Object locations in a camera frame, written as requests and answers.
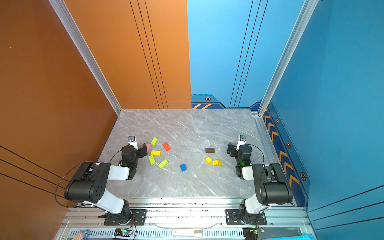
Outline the yellow cube block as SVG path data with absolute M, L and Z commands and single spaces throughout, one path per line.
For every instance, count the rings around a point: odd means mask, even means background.
M 207 157 L 206 159 L 205 159 L 205 162 L 209 165 L 209 164 L 211 164 L 212 163 L 212 158 L 211 157 Z

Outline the yellow long wood block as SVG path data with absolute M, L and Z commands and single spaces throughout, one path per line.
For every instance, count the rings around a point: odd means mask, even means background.
M 154 151 L 151 151 L 151 155 L 152 156 L 161 156 L 161 153 L 162 153 L 162 151 L 159 151 L 159 150 L 154 150 Z

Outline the red wood block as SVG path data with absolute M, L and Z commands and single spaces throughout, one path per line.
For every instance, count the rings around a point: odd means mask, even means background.
M 167 152 L 171 149 L 168 143 L 163 143 L 163 147 Z

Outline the pink utility knife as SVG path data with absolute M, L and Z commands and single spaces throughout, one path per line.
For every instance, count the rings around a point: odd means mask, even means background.
M 202 229 L 174 229 L 172 231 L 172 235 L 179 236 L 179 237 L 202 238 L 203 230 Z

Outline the right small circuit board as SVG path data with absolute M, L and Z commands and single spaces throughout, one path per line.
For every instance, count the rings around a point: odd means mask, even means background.
M 265 232 L 265 230 L 263 228 L 259 228 L 259 229 L 253 229 L 253 230 L 250 230 L 250 232 L 252 232 L 254 235 L 260 235 L 262 233 Z

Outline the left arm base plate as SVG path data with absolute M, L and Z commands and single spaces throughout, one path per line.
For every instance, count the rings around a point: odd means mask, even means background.
M 105 226 L 144 226 L 147 218 L 147 210 L 145 209 L 134 209 L 131 210 L 130 218 L 123 219 L 118 217 L 107 217 L 105 218 Z

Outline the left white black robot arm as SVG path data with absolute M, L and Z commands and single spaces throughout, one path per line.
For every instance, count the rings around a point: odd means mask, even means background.
M 140 158 L 148 155 L 147 146 L 128 145 L 122 148 L 119 164 L 86 161 L 77 166 L 77 171 L 65 188 L 64 198 L 74 203 L 90 205 L 103 210 L 99 216 L 105 226 L 143 226 L 147 210 L 131 210 L 127 200 L 116 197 L 107 190 L 108 181 L 132 180 L 137 172 Z

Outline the colourful snack wrapper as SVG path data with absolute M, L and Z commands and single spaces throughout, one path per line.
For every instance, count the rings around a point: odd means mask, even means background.
M 90 232 L 88 230 L 81 230 L 72 240 L 86 240 L 89 236 L 89 233 Z

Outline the green circuit board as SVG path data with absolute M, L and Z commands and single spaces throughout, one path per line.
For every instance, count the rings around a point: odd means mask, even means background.
M 135 236 L 135 233 L 132 229 L 115 229 L 114 232 L 114 239 L 118 240 L 128 240 L 128 239 L 133 239 Z

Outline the green block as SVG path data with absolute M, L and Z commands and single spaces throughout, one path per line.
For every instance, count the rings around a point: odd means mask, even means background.
M 156 160 L 155 160 L 155 157 L 153 155 L 149 156 L 149 161 L 150 161 L 151 165 L 155 165 L 156 164 Z
M 152 145 L 152 146 L 156 146 L 158 140 L 159 140 L 158 138 L 154 137 L 153 140 L 152 140 L 152 142 L 151 142 L 151 145 Z
M 167 160 L 163 160 L 161 163 L 158 164 L 159 168 L 160 169 L 163 169 L 166 165 L 168 165 L 168 161 Z

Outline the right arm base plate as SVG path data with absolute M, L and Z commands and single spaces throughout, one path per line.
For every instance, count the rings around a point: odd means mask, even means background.
M 239 209 L 226 209 L 226 223 L 228 226 L 235 225 L 259 225 L 266 226 L 267 218 L 265 213 L 261 214 L 248 214 L 241 213 Z

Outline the blue wood block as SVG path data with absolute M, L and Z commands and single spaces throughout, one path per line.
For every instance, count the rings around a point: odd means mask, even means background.
M 182 164 L 180 167 L 181 167 L 181 171 L 182 171 L 182 172 L 184 172 L 184 171 L 186 171 L 186 170 L 187 170 L 187 167 L 186 167 L 186 165 L 185 165 L 185 164 Z

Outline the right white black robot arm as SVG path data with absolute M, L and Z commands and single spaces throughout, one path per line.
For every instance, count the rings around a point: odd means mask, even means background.
M 290 204 L 292 189 L 279 164 L 253 164 L 254 146 L 228 144 L 227 154 L 236 159 L 236 175 L 241 180 L 253 181 L 255 193 L 242 200 L 238 209 L 226 210 L 227 225 L 267 225 L 265 210 L 275 205 Z

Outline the yellow wedge block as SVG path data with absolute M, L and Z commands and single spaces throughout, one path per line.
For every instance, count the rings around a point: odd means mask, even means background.
M 221 161 L 219 161 L 219 160 L 215 160 L 215 161 L 213 161 L 213 166 L 222 166 L 222 162 Z

